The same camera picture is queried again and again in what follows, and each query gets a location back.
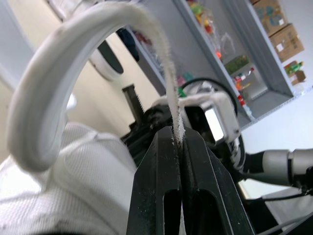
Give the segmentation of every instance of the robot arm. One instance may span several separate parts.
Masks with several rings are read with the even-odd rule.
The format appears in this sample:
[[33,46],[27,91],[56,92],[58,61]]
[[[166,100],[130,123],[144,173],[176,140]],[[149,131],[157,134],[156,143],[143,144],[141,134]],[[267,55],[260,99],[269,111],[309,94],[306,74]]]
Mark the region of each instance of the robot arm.
[[313,189],[313,149],[267,150],[246,154],[244,173],[247,178],[265,183]]

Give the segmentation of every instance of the metal shelf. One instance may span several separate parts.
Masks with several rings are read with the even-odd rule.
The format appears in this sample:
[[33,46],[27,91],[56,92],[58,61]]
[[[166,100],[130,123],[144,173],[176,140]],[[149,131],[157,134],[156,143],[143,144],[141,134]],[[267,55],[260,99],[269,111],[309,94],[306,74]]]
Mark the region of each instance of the metal shelf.
[[250,1],[221,2],[269,90],[293,97],[292,84]]
[[152,85],[155,87],[157,92],[160,95],[165,94],[165,80],[163,76],[161,75],[160,71],[155,66],[154,62],[151,60],[151,55],[149,55],[149,52],[143,48],[140,41],[137,39],[137,37],[134,35],[132,29],[130,27],[126,27],[126,29],[129,31],[131,36],[133,37],[137,51],[139,53],[139,61],[138,64],[143,70],[143,72],[146,74]]
[[[179,57],[186,71],[195,77],[216,79],[235,97],[240,95],[186,0],[145,0],[141,3],[161,23],[173,54]],[[249,0],[211,0],[207,2],[207,7],[210,6],[218,15],[218,28],[230,32],[233,37],[238,49],[236,53],[246,54],[258,71],[255,83],[249,87],[252,100],[247,102],[252,117],[248,115],[249,109],[237,100],[239,123],[244,127],[292,99],[293,87]]]

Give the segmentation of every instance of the black cable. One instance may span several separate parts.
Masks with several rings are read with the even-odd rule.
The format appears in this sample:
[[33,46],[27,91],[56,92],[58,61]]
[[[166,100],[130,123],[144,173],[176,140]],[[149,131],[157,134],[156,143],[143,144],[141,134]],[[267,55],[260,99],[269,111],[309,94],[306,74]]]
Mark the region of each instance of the black cable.
[[212,78],[205,78],[205,77],[194,78],[194,79],[184,83],[181,86],[181,88],[184,89],[187,86],[189,86],[190,84],[193,84],[195,82],[201,82],[201,81],[203,81],[203,82],[210,82],[210,83],[213,83],[213,84],[218,85],[219,87],[221,87],[229,95],[229,97],[231,99],[231,102],[234,105],[234,110],[235,110],[236,116],[238,115],[238,107],[237,107],[236,99],[232,95],[231,91],[226,86],[224,86],[222,83],[220,83],[220,82],[218,82],[218,81],[216,81],[216,80],[214,80]]
[[256,199],[246,199],[245,202],[273,202],[273,201],[282,201],[282,200],[288,200],[288,199],[293,199],[293,198],[298,198],[298,197],[303,197],[306,196],[303,193],[296,194],[296,195],[291,195],[291,196],[286,196],[286,197],[273,197],[273,198],[256,198]]

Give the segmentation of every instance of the white cloth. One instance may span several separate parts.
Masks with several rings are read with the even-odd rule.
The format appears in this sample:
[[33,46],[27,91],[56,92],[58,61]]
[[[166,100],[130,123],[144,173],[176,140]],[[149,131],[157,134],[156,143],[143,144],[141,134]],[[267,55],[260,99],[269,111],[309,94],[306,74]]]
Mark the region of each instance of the white cloth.
[[56,164],[25,173],[0,168],[0,234],[125,234],[135,164],[119,138],[67,124]]

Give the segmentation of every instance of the colorful toy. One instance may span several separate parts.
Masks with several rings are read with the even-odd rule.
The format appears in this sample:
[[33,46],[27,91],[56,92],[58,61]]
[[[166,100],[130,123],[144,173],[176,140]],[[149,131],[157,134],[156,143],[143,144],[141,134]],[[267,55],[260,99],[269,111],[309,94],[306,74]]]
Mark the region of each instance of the colorful toy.
[[212,42],[216,55],[218,58],[222,58],[222,52],[221,52],[221,41],[218,34],[218,31],[216,30],[215,24],[214,24],[214,17],[210,9],[200,5],[197,2],[194,1],[188,1],[188,4],[195,15],[198,23],[204,28],[206,31],[210,41]]
[[298,63],[297,61],[292,61],[290,64],[286,65],[284,67],[286,73],[291,76],[298,70],[300,70],[303,66],[303,62]]
[[250,76],[250,74],[254,71],[254,68],[251,68],[248,72],[246,73],[240,73],[237,76],[234,77],[233,81],[236,85],[237,90],[242,91],[243,89],[247,88],[248,86],[251,85],[251,83],[248,83],[246,85],[242,85],[242,82]]

